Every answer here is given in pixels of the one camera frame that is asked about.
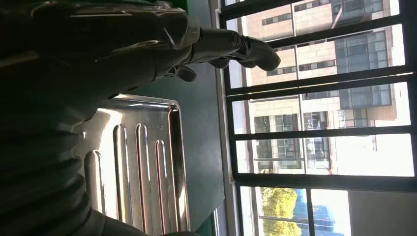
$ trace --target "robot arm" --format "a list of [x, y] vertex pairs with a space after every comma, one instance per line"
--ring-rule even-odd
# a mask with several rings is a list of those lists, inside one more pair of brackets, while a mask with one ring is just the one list
[[190, 63], [273, 70], [264, 42], [201, 29], [165, 4], [48, 1], [0, 6], [0, 232], [144, 235], [90, 208], [74, 125], [100, 102], [165, 76], [192, 81]]

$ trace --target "metal tray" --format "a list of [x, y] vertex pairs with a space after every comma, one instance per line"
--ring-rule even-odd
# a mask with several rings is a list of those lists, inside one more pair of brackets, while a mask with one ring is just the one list
[[151, 236], [190, 230], [176, 101], [121, 94], [75, 131], [93, 209]]

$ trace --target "window frame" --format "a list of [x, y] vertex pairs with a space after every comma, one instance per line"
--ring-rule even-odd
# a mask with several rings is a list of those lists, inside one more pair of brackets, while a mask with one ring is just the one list
[[[222, 0], [221, 13], [219, 14], [219, 25], [226, 29], [226, 22], [242, 16], [269, 10], [272, 8], [296, 3], [299, 0], [245, 0], [231, 5], [225, 5]], [[248, 187], [288, 187], [306, 189], [307, 210], [309, 218], [310, 236], [314, 236], [313, 206], [311, 202], [311, 189], [335, 189], [335, 190], [363, 190], [363, 191], [393, 191], [393, 192], [417, 192], [417, 177], [384, 177], [384, 176], [341, 176], [341, 175], [304, 175], [304, 174], [247, 174], [238, 172], [236, 141], [261, 140], [261, 139], [288, 139], [306, 137], [337, 137], [337, 136], [360, 136], [379, 134], [410, 134], [413, 152], [414, 172], [417, 175], [417, 135], [415, 125], [417, 124], [417, 32], [414, 30], [414, 22], [417, 16], [414, 9], [417, 2], [399, 0], [400, 14], [387, 16], [372, 21], [365, 21], [353, 25], [340, 26], [333, 29], [326, 29], [309, 34], [296, 35], [288, 38], [281, 38], [269, 41], [272, 48], [292, 47], [333, 38], [357, 32], [368, 31], [376, 28], [388, 27], [402, 24], [404, 53], [406, 64], [403, 66], [392, 66], [366, 71], [348, 72], [330, 76], [317, 77], [314, 80], [294, 80], [273, 84], [262, 84], [251, 87], [230, 87], [230, 74], [226, 67], [223, 70], [225, 86], [226, 105], [226, 127], [228, 129], [228, 143], [230, 152], [230, 163], [233, 179], [236, 185], [236, 196], [238, 206], [239, 230], [243, 233], [241, 186]], [[332, 130], [306, 130], [287, 131], [256, 134], [235, 134], [232, 102], [249, 99], [268, 99], [279, 96], [290, 96], [322, 92], [340, 89], [351, 89], [356, 87], [377, 86], [392, 83], [406, 82], [410, 106], [410, 125], [390, 127], [361, 127], [349, 129]]]

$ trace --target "white wall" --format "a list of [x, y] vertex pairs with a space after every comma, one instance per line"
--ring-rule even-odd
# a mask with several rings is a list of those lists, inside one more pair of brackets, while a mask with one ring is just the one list
[[416, 236], [417, 194], [349, 191], [352, 236]]

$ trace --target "tree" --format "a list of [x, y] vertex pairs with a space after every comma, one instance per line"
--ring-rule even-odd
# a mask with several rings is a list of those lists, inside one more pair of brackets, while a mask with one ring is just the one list
[[[297, 193], [290, 188], [263, 188], [264, 215], [291, 219], [294, 216]], [[265, 236], [300, 236], [301, 229], [294, 222], [264, 220]]]

